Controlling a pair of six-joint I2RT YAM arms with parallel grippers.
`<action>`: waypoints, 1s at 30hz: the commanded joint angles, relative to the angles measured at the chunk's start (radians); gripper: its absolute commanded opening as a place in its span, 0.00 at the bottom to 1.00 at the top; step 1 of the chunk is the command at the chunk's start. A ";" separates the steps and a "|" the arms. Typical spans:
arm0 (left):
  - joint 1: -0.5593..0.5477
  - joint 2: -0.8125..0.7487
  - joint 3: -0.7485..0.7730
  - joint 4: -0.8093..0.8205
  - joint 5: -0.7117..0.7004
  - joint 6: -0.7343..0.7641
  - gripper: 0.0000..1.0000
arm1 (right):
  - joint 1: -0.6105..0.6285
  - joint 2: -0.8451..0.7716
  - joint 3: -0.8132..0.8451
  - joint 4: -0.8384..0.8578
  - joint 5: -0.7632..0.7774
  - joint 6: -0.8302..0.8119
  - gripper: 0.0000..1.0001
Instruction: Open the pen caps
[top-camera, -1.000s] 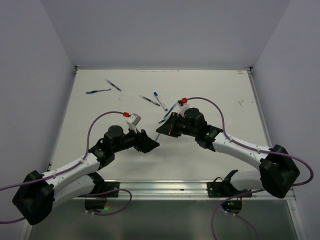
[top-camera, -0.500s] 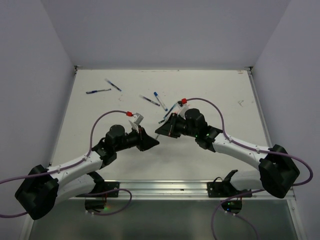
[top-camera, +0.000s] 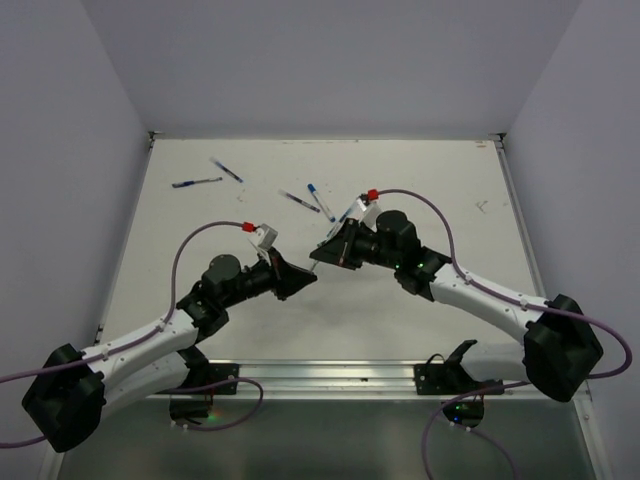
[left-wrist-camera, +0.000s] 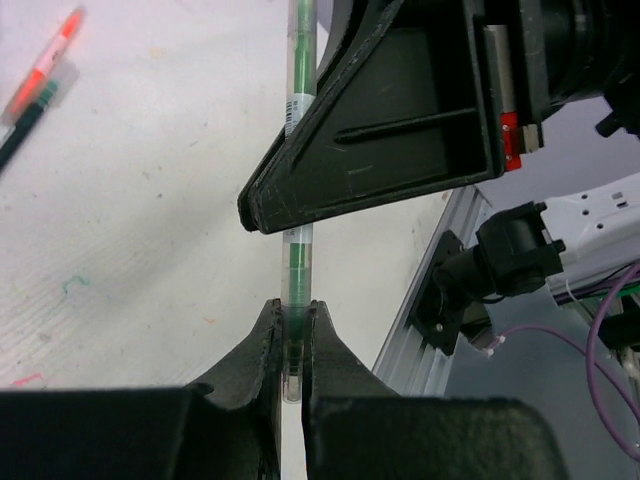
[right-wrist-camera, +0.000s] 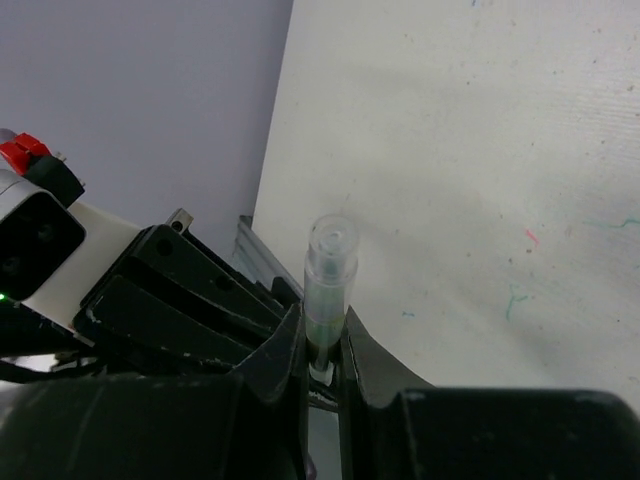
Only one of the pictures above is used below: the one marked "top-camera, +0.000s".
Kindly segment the blue clear gel pen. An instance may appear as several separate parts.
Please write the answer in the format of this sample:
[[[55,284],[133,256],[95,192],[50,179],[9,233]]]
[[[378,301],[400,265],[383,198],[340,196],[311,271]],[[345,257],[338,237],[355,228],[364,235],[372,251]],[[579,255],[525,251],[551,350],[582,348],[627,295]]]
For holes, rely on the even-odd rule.
[[[226,165],[224,165],[220,160],[218,160],[216,157],[210,157],[209,160],[217,167],[219,168],[222,172],[224,172],[226,175],[228,175],[230,178],[232,178],[233,180],[235,180],[238,183],[244,183],[244,179],[242,177],[240,177],[238,174],[236,174],[234,171],[232,171],[229,167],[227,167]]]

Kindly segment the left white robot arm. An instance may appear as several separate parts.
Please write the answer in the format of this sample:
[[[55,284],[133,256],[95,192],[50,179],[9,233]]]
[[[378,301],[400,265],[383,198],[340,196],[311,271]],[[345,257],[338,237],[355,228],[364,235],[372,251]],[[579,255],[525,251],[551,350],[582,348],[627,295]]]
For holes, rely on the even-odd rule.
[[[214,373],[198,343],[229,321],[229,308],[264,293],[284,301],[311,285],[315,273],[288,263],[275,249],[244,267],[218,255],[167,319],[106,344],[54,350],[22,406],[58,453],[88,439],[107,415],[149,395],[197,392],[229,382]]]

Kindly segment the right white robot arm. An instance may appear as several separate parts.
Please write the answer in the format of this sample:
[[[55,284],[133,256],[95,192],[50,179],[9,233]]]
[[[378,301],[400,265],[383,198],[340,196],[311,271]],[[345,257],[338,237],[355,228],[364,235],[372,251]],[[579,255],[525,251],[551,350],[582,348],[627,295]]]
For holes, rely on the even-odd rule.
[[[363,264],[389,268],[408,293],[460,309],[512,338],[511,344],[465,340],[442,363],[420,365],[418,376],[438,394],[515,381],[567,402],[603,356],[573,299],[546,300],[481,283],[451,257],[422,245],[414,224],[398,210],[379,214],[373,227],[346,220],[310,257],[350,270]]]

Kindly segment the dark blue grip pen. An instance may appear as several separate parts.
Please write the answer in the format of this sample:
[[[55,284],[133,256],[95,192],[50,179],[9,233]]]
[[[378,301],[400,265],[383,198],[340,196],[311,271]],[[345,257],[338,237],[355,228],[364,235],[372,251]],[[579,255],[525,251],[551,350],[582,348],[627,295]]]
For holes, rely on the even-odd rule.
[[[222,180],[223,180],[222,177],[204,178],[204,179],[197,179],[197,180],[186,180],[186,181],[181,181],[181,182],[174,182],[174,183],[171,184],[171,186],[174,189],[181,189],[181,188],[187,188],[187,187],[201,185],[201,184],[216,183],[216,182],[220,182]]]

